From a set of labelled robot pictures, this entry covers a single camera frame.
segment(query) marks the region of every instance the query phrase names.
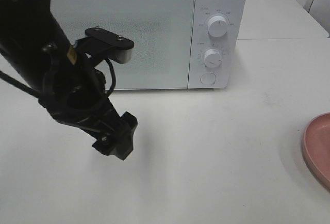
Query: microwave glass window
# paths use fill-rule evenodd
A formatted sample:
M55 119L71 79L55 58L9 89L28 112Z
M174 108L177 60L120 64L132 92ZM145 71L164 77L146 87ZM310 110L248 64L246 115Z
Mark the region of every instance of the microwave glass window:
M117 89L187 88L193 6L194 0L52 0L51 4L71 43L95 26L134 41L131 61L113 62ZM98 69L111 81L105 63Z

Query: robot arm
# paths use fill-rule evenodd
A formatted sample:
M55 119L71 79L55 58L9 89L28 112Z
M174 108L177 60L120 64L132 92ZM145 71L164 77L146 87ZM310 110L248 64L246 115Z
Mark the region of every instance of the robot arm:
M125 159L133 150L137 119L119 116L108 97L116 78L109 59L130 60L134 43L101 29L89 28L72 46L50 11L51 0L0 0L0 53L30 86L0 77L38 98L59 123L78 127L96 139L104 155ZM105 60L112 85L95 67Z

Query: white knob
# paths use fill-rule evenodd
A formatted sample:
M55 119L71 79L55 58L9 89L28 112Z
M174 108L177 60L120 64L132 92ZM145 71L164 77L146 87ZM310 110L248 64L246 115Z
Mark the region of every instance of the white knob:
M227 33L228 21L227 18L221 15L210 18L207 22L208 32L213 37L222 37Z
M221 64L222 55L219 50L208 50L204 54L204 63L208 68L216 68Z

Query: pink plate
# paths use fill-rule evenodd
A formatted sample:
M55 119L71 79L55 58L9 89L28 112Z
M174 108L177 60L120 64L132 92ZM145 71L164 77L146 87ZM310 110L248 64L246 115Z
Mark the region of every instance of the pink plate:
M314 175L330 189L330 113L314 118L307 126L303 156Z

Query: table surface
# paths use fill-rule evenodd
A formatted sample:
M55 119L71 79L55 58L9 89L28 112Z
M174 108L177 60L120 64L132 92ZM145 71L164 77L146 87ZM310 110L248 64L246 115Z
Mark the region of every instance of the table surface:
M296 0L246 0L238 39L326 38Z
M240 40L226 89L115 92L140 122L125 161L0 82L0 223L327 223L301 139L330 109L329 54Z

